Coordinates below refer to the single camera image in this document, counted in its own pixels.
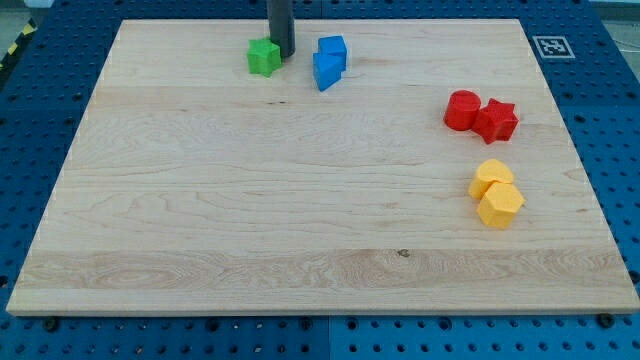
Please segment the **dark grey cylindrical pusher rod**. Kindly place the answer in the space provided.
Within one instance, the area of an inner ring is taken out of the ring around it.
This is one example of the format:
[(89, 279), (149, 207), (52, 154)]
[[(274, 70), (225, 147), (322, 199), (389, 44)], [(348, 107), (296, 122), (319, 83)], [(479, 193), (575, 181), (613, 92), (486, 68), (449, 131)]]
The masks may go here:
[(270, 41), (279, 46), (282, 58), (289, 58), (296, 50), (293, 1), (267, 0), (266, 7)]

